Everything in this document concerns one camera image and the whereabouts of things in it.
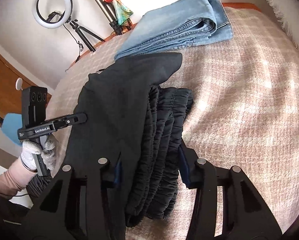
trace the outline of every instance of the hand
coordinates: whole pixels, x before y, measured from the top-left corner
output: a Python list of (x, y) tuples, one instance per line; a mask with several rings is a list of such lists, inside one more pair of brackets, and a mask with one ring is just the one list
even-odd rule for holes
[(58, 141), (54, 135), (50, 134), (45, 142), (45, 148), (29, 140), (23, 141), (23, 150), (20, 158), (24, 166), (30, 171), (36, 171), (37, 167), (33, 154), (40, 154), (43, 162), (49, 170), (54, 170), (56, 166), (56, 147)]

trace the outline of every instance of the light blue denim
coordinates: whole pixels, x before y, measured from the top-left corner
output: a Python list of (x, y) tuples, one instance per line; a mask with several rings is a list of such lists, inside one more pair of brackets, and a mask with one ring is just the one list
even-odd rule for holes
[(179, 0), (147, 12), (115, 60), (230, 40), (233, 30), (219, 0)]

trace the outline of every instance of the tripod stand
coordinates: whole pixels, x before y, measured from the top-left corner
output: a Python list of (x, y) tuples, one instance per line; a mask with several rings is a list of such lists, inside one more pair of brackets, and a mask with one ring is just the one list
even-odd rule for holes
[(89, 40), (86, 38), (86, 36), (82, 33), (82, 31), (88, 33), (89, 35), (95, 37), (96, 39), (98, 39), (100, 41), (105, 41), (101, 37), (97, 36), (95, 33), (91, 32), (90, 30), (86, 29), (83, 26), (80, 26), (77, 23), (78, 22), (77, 19), (71, 21), (71, 18), (69, 18), (67, 22), (71, 25), (73, 30), (75, 30), (75, 32), (78, 34), (78, 36), (80, 36), (80, 38), (84, 41), (84, 43), (86, 44), (86, 46), (89, 48), (90, 51), (94, 52), (96, 50), (93, 47), (93, 45), (89, 42)]
[[(48, 19), (46, 20), (47, 22), (50, 22), (56, 15), (62, 16), (60, 13), (58, 12), (52, 12), (49, 16)], [(95, 48), (93, 47), (93, 45), (89, 42), (89, 40), (86, 38), (86, 36), (82, 33), (82, 31), (88, 33), (89, 35), (95, 37), (96, 39), (100, 40), (100, 41), (105, 41), (103, 40), (101, 37), (97, 36), (95, 33), (91, 32), (90, 30), (86, 29), (83, 26), (80, 26), (78, 23), (78, 20), (71, 20), (71, 17), (69, 17), (69, 19), (67, 20), (66, 23), (69, 23), (71, 25), (71, 27), (73, 28), (73, 30), (75, 30), (75, 32), (78, 34), (78, 36), (83, 40), (83, 42), (86, 44), (86, 46), (89, 48), (90, 51), (95, 52)]]

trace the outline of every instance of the arm sleeve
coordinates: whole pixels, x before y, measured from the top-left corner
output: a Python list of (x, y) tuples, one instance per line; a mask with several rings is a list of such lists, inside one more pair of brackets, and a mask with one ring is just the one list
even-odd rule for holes
[(35, 172), (31, 172), (24, 167), (20, 158), (18, 158), (10, 166), (10, 168), (0, 175), (0, 193), (14, 196), (18, 191), (23, 190), (30, 180), (35, 176)]

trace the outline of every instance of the blanket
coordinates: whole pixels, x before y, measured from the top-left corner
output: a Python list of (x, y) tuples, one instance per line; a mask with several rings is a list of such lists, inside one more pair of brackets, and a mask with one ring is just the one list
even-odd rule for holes
[[(186, 87), (194, 104), (183, 138), (215, 166), (240, 166), (285, 231), (299, 214), (299, 52), (286, 34), (252, 9), (225, 8), (234, 38), (178, 50), (183, 64), (162, 87)], [(129, 33), (113, 38), (82, 58), (58, 84), (47, 117), (71, 114), (88, 74), (114, 63)], [(55, 133), (57, 168), (71, 128)], [(174, 210), (166, 220), (144, 218), (126, 239), (185, 239), (195, 190), (179, 179)], [(217, 231), (221, 233), (219, 190)]]

